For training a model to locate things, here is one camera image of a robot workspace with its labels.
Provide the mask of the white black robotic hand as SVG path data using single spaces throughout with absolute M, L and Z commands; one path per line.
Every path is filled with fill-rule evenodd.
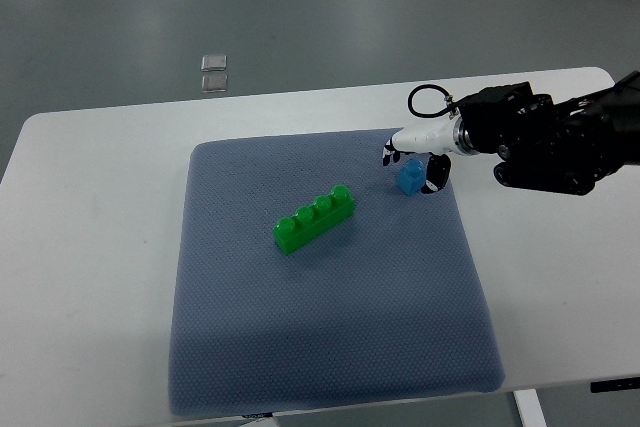
M 427 161 L 422 161 L 426 167 L 426 181 L 419 192 L 431 194 L 442 190 L 451 170 L 448 154 L 465 153 L 460 144 L 460 125 L 460 120 L 449 120 L 438 125 L 418 123 L 401 129 L 385 143 L 383 165 L 398 162 L 402 155 L 427 154 Z

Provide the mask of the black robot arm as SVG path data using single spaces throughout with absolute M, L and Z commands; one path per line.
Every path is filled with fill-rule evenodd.
M 555 103 L 529 83 L 487 87 L 457 101 L 462 144 L 496 154 L 496 180 L 570 195 L 639 162 L 639 74 Z

